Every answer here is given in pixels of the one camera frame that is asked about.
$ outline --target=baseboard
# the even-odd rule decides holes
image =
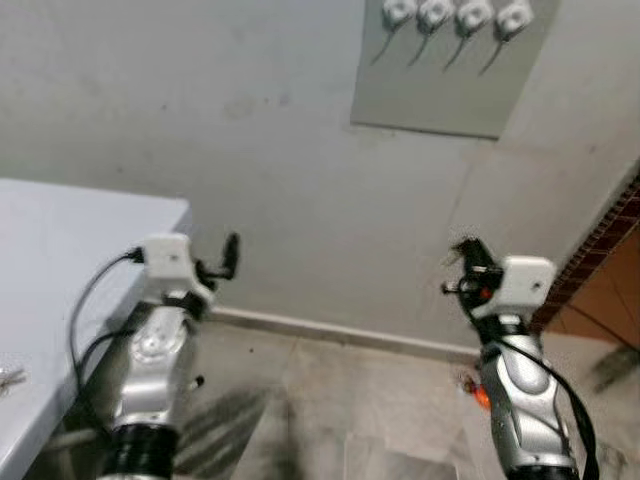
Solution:
[[[394,353],[432,358],[448,362],[473,364],[478,350],[457,345],[417,340],[414,338],[342,327],[329,323],[273,315],[230,307],[217,307],[216,320],[244,328],[271,331],[283,335],[311,338]]]

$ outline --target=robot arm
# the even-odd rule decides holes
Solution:
[[[235,276],[238,250],[234,234],[222,268],[210,272],[192,259],[185,235],[144,242],[147,300],[154,308],[129,345],[128,372],[100,478],[171,478],[197,322],[213,306],[216,279]]]
[[[467,239],[455,250],[464,259],[465,275],[456,284],[444,284],[442,290],[458,296],[480,336],[480,376],[491,403],[492,435],[505,475],[509,480],[577,480],[556,405],[556,379],[506,346],[544,362],[528,322],[546,299],[555,266],[543,258],[524,256],[505,257],[498,265],[478,239]]]

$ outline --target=white wall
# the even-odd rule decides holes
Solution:
[[[225,305],[474,344],[450,241],[562,261],[640,154],[638,2],[563,0],[497,143],[349,125],[363,4],[4,1],[0,175],[187,197]]]

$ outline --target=white table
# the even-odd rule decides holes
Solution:
[[[190,227],[185,200],[0,179],[0,367],[27,377],[0,397],[0,478],[23,477],[73,403],[67,324],[87,280],[146,235]],[[140,266],[104,279],[80,318],[80,351],[128,316],[140,287]]]

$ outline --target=white plug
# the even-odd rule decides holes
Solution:
[[[489,0],[469,0],[458,9],[456,18],[463,34],[469,36],[486,25],[493,14],[493,6]]]
[[[449,20],[455,10],[451,0],[427,0],[420,5],[417,17],[428,31],[433,31]]]
[[[417,11],[416,0],[385,0],[382,5],[384,18],[392,30],[413,18]]]
[[[533,19],[534,14],[529,1],[514,0],[496,15],[500,37],[504,40],[510,39],[529,25]]]

